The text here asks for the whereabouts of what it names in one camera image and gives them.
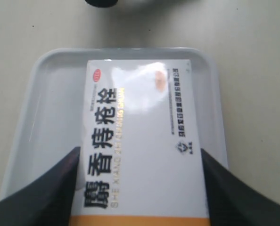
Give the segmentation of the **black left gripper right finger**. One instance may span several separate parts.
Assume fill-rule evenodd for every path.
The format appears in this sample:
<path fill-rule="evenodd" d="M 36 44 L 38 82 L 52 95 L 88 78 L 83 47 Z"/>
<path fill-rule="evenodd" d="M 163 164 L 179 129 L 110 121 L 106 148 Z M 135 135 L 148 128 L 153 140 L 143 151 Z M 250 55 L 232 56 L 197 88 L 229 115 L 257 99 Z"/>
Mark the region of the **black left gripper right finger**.
<path fill-rule="evenodd" d="M 280 205 L 247 186 L 201 149 L 213 226 L 280 226 Z"/>

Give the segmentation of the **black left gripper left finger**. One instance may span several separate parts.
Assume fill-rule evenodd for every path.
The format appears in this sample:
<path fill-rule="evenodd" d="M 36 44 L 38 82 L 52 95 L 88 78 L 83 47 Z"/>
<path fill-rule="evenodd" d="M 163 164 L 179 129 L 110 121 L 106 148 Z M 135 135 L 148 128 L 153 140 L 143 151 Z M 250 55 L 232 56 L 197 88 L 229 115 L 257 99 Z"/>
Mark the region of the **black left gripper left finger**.
<path fill-rule="evenodd" d="M 0 201 L 0 226 L 67 226 L 80 148 L 75 147 L 28 186 Z"/>

